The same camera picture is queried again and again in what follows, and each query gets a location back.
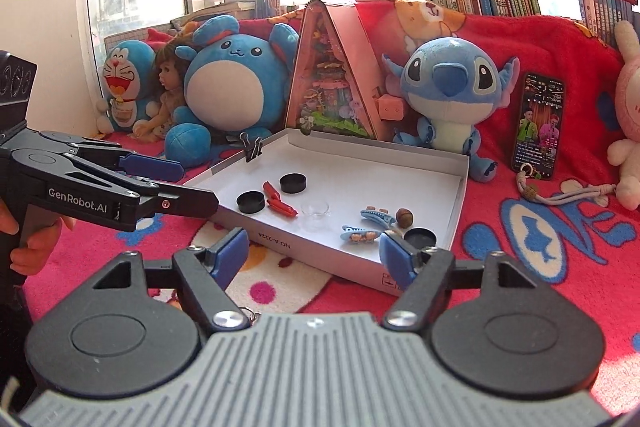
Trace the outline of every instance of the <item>white tray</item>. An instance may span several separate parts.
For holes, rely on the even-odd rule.
[[[367,206],[398,208],[414,214],[413,227],[431,230],[436,245],[450,248],[465,196],[468,157],[387,142],[286,129],[264,142],[262,154],[246,162],[238,154],[194,177],[187,185],[215,192],[220,207],[212,220],[226,229],[243,227],[252,241],[302,263],[394,295],[395,282],[380,264],[378,241],[354,245],[340,239],[342,226],[380,229],[363,219]],[[300,172],[306,189],[285,194],[279,179]],[[268,206],[256,214],[240,213],[238,196],[262,191],[270,182],[293,206],[290,219]],[[310,218],[309,204],[327,203],[329,214]]]

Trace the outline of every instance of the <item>magenta polka dot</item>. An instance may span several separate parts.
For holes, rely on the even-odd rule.
[[[258,304],[270,304],[276,298],[276,288],[267,281],[260,281],[249,288],[249,295]]]

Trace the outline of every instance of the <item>doll's hair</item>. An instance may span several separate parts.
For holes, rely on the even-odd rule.
[[[173,62],[175,64],[175,69],[180,75],[180,79],[184,81],[184,77],[187,74],[187,69],[189,68],[190,61],[185,60],[184,58],[180,58],[175,54],[175,49],[178,46],[190,46],[191,48],[195,48],[193,42],[189,37],[178,36],[167,42],[167,44],[156,51],[156,58],[154,59],[154,66],[152,71],[152,76],[154,79],[160,78],[160,70],[162,64],[164,64],[165,62]]]

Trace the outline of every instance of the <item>phone screen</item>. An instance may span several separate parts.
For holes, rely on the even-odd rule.
[[[514,171],[528,163],[534,170],[532,177],[551,177],[558,155],[563,106],[564,84],[560,80],[526,74],[511,159]]]

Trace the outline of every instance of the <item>phone lanyard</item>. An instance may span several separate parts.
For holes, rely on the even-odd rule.
[[[578,200],[589,200],[598,196],[607,196],[608,194],[614,194],[616,186],[611,184],[597,185],[594,187],[580,188],[572,192],[558,194],[557,196],[551,196],[550,198],[543,198],[538,194],[538,188],[534,185],[527,185],[527,178],[533,174],[533,165],[530,163],[523,163],[520,166],[520,172],[516,174],[516,185],[518,191],[527,201],[532,203],[548,204],[549,206],[558,206],[560,204],[571,203]]]

